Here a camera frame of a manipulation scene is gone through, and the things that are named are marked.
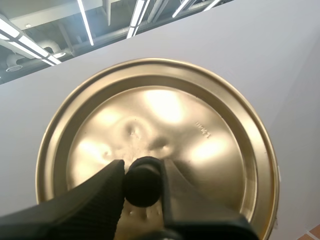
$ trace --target gold can lid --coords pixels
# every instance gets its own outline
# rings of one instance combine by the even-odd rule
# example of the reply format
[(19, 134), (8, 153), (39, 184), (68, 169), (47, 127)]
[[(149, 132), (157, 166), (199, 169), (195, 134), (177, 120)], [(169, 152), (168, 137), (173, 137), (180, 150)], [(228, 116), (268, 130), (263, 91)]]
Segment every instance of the gold can lid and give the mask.
[[(268, 134), (246, 99), (201, 67), (147, 58), (94, 75), (63, 102), (41, 143), (38, 202), (78, 186), (114, 159), (171, 159), (208, 199), (240, 212), (260, 239), (275, 221), (279, 176)], [(115, 235), (163, 227), (161, 204), (125, 202)]]

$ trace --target white wall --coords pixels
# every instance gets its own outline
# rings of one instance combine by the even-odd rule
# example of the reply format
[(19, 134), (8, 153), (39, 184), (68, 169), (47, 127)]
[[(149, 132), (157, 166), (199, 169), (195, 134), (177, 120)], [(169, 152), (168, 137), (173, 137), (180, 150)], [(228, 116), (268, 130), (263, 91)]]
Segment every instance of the white wall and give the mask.
[(224, 77), (251, 102), (281, 170), (278, 230), (320, 224), (320, 1), (235, 0), (0, 85), (0, 214), (36, 203), (45, 129), (67, 95), (126, 60), (183, 60)]

